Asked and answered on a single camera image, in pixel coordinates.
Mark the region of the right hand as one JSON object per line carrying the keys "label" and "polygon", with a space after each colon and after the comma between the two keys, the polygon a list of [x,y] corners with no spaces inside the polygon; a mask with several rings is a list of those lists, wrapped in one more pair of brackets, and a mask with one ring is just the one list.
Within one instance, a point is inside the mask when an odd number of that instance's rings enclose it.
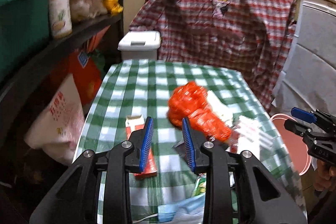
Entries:
{"label": "right hand", "polygon": [[324,161],[317,160],[317,168],[315,170],[314,188],[316,191],[324,190],[333,191],[335,189],[336,170],[334,166],[327,165]]}

